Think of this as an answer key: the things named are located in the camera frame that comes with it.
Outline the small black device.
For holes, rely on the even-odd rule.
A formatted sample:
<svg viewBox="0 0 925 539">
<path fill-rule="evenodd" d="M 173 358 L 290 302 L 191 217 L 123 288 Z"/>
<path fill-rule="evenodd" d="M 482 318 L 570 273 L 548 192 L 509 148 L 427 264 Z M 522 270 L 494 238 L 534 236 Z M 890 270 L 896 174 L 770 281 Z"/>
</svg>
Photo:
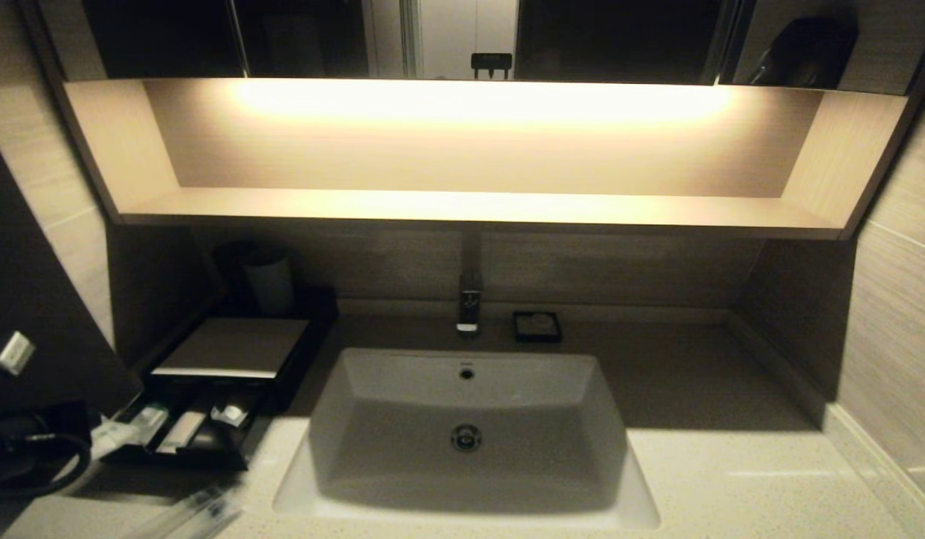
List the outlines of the small black device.
<svg viewBox="0 0 925 539">
<path fill-rule="evenodd" d="M 474 79 L 479 79 L 482 72 L 486 72 L 490 81 L 495 79 L 495 73 L 501 71 L 501 78 L 507 81 L 513 69 L 513 54 L 511 52 L 473 52 L 470 55 L 470 68 Z"/>
</svg>

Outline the black soap dish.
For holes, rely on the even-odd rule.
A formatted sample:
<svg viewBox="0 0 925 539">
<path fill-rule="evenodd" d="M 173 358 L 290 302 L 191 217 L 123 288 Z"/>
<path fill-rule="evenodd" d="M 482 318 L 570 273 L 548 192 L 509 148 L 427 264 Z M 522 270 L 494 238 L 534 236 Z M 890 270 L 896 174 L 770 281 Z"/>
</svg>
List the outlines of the black soap dish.
<svg viewBox="0 0 925 539">
<path fill-rule="evenodd" d="M 558 344 L 562 342 L 561 322 L 554 311 L 541 311 L 548 313 L 555 319 L 554 330 L 544 333 L 534 333 L 528 323 L 528 318 L 538 311 L 515 311 L 513 313 L 513 334 L 517 342 L 541 342 L 541 344 Z"/>
</svg>

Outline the white flat bar packet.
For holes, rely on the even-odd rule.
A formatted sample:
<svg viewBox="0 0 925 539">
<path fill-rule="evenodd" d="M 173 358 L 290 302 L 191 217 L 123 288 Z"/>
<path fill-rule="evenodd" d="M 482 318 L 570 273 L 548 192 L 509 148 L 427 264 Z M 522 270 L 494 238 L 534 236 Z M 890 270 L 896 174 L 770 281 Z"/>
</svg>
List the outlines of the white flat bar packet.
<svg viewBox="0 0 925 539">
<path fill-rule="evenodd" d="M 157 454 L 176 454 L 192 442 L 207 417 L 205 412 L 184 412 L 156 449 Z"/>
</svg>

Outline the black wall hair dryer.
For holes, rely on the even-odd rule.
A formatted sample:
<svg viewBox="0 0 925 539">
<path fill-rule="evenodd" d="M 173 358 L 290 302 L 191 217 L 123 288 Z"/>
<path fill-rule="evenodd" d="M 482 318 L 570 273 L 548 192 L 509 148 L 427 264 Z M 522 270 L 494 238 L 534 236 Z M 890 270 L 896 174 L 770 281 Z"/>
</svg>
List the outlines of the black wall hair dryer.
<svg viewBox="0 0 925 539">
<path fill-rule="evenodd" d="M 757 59 L 746 85 L 838 88 L 858 38 L 853 24 L 831 17 L 794 19 Z"/>
</svg>

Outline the black storage box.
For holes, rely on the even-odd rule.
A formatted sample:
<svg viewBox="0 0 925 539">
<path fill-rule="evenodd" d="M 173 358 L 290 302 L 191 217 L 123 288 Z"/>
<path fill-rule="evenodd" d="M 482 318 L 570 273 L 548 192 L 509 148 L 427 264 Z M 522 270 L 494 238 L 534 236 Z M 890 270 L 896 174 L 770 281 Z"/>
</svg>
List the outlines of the black storage box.
<svg viewBox="0 0 925 539">
<path fill-rule="evenodd" d="M 219 306 L 213 308 L 210 311 L 209 315 L 203 318 L 202 321 L 199 321 L 189 331 L 189 334 L 192 334 L 193 331 L 204 320 L 208 320 L 211 317 L 232 317 L 232 318 L 268 318 L 268 320 L 307 320 L 309 322 L 308 328 L 305 330 L 304 335 L 299 338 L 297 344 L 290 353 L 289 358 L 282 365 L 280 372 L 278 372 L 277 378 L 273 380 L 261 380 L 268 383 L 271 383 L 275 393 L 275 398 L 278 400 L 277 410 L 279 412 L 284 412 L 291 405 L 293 399 L 297 395 L 299 386 L 304 382 L 305 376 L 308 375 L 309 369 L 314 364 L 316 355 L 318 354 L 320 348 L 323 345 L 323 342 L 328 337 L 329 331 L 332 328 L 332 325 L 337 320 L 339 315 L 336 294 L 331 287 L 305 287 L 304 290 L 297 296 L 296 303 L 292 310 L 288 314 L 282 315 L 266 315 L 257 313 L 257 311 L 249 311 L 246 309 L 239 309 L 230 302 L 223 302 Z M 175 344 L 171 351 L 175 349 L 179 344 Z M 171 377 L 171 376 L 155 376 L 151 374 L 152 369 L 156 365 L 160 364 L 163 359 L 168 357 L 169 353 L 165 355 L 164 358 L 156 362 L 153 365 L 153 368 L 148 369 L 147 375 L 145 378 L 150 380 L 154 377 Z M 214 378 L 214 379 L 236 379 L 237 377 L 192 377 L 185 376 L 181 378 L 191 379 L 191 378 Z"/>
</svg>

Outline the lit wooden shelf niche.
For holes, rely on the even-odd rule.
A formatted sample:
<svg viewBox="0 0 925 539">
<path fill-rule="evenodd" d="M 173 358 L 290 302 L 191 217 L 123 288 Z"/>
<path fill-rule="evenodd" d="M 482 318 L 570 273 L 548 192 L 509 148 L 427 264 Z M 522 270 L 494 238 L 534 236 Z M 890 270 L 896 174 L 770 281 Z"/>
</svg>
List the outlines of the lit wooden shelf niche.
<svg viewBox="0 0 925 539">
<path fill-rule="evenodd" d="M 915 97 L 744 86 L 66 82 L 120 224 L 849 239 Z"/>
</svg>

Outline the mirror cabinet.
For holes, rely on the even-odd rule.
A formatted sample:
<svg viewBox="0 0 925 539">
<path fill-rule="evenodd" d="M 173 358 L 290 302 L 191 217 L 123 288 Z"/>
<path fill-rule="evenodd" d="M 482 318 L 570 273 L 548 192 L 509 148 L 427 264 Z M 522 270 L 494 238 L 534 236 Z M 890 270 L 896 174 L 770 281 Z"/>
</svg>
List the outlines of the mirror cabinet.
<svg viewBox="0 0 925 539">
<path fill-rule="evenodd" d="M 838 88 L 904 95 L 925 58 L 925 0 L 20 0 L 69 82 L 474 79 L 746 85 L 789 22 L 858 37 Z"/>
</svg>

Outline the grey metal plate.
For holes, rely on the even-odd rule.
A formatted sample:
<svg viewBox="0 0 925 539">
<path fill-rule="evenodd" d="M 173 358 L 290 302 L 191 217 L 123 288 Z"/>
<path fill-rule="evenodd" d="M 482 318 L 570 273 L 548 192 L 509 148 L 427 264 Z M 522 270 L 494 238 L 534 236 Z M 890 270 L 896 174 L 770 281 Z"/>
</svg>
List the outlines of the grey metal plate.
<svg viewBox="0 0 925 539">
<path fill-rule="evenodd" d="M 273 380 L 308 325 L 307 320 L 211 317 L 151 374 Z"/>
</svg>

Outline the white ceramic sink basin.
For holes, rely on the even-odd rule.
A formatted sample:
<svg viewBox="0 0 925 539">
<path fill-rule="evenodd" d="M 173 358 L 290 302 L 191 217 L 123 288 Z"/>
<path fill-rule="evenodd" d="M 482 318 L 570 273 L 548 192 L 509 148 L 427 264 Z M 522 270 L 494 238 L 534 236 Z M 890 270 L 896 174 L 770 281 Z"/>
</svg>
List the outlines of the white ceramic sink basin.
<svg viewBox="0 0 925 539">
<path fill-rule="evenodd" d="M 482 446 L 456 451 L 460 424 Z M 661 514 L 587 355 L 347 348 L 273 502 L 298 517 L 654 530 Z"/>
</svg>

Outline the white sachet green cap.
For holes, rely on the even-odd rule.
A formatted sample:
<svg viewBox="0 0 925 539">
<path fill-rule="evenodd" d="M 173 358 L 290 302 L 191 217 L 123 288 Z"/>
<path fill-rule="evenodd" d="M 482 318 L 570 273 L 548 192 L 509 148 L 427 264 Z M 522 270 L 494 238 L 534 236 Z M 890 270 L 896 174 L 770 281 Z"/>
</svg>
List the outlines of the white sachet green cap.
<svg viewBox="0 0 925 539">
<path fill-rule="evenodd" d="M 120 421 L 103 421 L 91 430 L 91 460 L 100 460 L 125 445 L 140 443 L 141 428 Z"/>
</svg>

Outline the black cup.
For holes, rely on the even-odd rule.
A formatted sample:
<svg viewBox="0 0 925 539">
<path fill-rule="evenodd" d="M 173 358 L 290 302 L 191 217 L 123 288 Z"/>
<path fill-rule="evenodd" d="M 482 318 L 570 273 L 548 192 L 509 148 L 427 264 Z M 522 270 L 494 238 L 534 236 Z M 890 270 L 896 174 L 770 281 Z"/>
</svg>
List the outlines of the black cup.
<svg viewBox="0 0 925 539">
<path fill-rule="evenodd" d="M 254 241 L 230 241 L 213 248 L 213 262 L 233 302 L 257 303 L 254 281 L 258 270 L 269 263 L 270 255 L 271 249 Z"/>
</svg>

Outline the grey plastic cup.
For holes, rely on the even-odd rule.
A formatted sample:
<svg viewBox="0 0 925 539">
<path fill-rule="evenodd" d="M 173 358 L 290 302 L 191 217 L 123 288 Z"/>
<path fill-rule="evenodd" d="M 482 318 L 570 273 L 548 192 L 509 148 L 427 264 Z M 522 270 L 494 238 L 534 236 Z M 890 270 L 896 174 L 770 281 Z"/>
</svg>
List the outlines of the grey plastic cup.
<svg viewBox="0 0 925 539">
<path fill-rule="evenodd" d="M 290 263 L 286 252 L 257 249 L 240 257 L 251 292 L 262 314 L 288 314 L 294 304 Z"/>
</svg>

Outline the chrome faucet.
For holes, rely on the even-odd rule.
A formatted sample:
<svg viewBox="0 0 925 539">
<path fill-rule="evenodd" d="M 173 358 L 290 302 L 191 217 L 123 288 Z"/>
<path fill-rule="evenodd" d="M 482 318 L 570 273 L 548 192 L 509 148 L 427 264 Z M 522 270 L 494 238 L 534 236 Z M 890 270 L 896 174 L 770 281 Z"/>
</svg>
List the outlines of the chrome faucet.
<svg viewBox="0 0 925 539">
<path fill-rule="evenodd" d="M 483 294 L 482 234 L 465 230 L 460 243 L 459 303 L 456 331 L 460 337 L 475 340 L 480 331 Z"/>
</svg>

